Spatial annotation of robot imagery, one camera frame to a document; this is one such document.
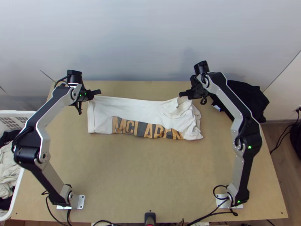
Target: white wall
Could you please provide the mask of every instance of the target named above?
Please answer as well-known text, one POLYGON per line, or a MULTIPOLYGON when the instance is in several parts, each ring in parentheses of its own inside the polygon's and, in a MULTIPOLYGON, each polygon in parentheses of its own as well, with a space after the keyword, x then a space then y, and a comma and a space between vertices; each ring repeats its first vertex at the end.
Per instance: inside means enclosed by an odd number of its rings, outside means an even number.
POLYGON ((267 120, 297 118, 295 109, 301 106, 301 53, 263 93, 270 101, 264 112, 267 120))
POLYGON ((46 96, 67 69, 84 79, 185 80, 207 60, 264 90, 301 49, 295 0, 2 0, 0 85, 46 96))

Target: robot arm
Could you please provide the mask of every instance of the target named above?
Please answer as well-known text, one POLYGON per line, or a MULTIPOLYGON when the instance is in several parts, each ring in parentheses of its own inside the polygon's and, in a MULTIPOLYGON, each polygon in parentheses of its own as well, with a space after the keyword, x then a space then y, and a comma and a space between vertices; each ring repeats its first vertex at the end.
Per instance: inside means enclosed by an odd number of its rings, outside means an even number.
POLYGON ((221 72, 209 72, 206 61, 194 66, 196 75, 190 78, 192 87, 179 96, 189 99, 202 98, 201 104, 207 102, 207 96, 219 103, 219 107, 233 121, 231 126, 232 148, 236 153, 232 182, 227 186, 229 207, 247 202, 247 189, 254 156, 262 145, 259 123, 253 118, 248 107, 228 87, 227 79, 221 72))
POLYGON ((68 70, 65 78, 67 83, 55 87, 52 97, 28 119, 23 130, 14 139, 12 149, 14 148, 16 163, 34 174, 49 192, 52 204, 82 209, 85 196, 74 194, 72 187, 62 182, 49 162, 50 138, 45 128, 65 106, 73 105, 81 114, 81 102, 91 100, 101 92, 86 90, 81 72, 68 70))

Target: wooden floor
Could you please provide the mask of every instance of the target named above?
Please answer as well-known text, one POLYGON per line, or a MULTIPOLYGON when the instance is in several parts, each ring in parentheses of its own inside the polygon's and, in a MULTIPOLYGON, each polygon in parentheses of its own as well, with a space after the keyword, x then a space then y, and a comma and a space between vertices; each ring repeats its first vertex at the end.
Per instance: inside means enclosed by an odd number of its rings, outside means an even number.
MULTIPOLYGON (((270 150, 272 150, 286 126, 289 124, 263 124, 262 129, 270 150)), ((273 219, 275 226, 300 226, 301 225, 301 160, 297 157, 289 140, 289 136, 283 140, 281 146, 272 153, 274 167, 278 176, 283 198, 286 204, 289 218, 273 219)), ((258 221, 233 221, 227 222, 231 226, 240 226, 242 223, 249 226, 271 226, 266 220, 258 221)), ((37 221, 7 221, 5 226, 55 226, 54 222, 37 221)), ((87 223, 73 223, 73 226, 91 226, 87 223)), ((143 226, 143 224, 123 224, 124 226, 143 226)), ((212 222, 210 225, 226 225, 225 222, 212 222)))

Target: power outlet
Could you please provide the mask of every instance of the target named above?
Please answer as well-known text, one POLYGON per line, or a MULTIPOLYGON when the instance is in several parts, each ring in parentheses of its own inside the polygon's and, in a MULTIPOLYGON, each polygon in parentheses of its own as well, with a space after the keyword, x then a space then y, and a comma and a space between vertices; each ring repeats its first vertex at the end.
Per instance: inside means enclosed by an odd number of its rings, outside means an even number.
POLYGON ((301 105, 300 106, 298 106, 298 107, 296 107, 293 111, 296 111, 297 109, 299 109, 301 107, 301 105))

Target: beige cloth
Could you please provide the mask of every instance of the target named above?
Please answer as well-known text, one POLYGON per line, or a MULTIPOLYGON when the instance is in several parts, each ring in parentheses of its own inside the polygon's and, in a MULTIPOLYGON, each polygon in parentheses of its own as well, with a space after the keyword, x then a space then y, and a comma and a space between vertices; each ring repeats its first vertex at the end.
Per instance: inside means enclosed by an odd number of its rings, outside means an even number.
POLYGON ((11 147, 10 142, 0 149, 0 198, 3 199, 12 196, 11 189, 16 186, 20 172, 20 166, 14 161, 11 147))

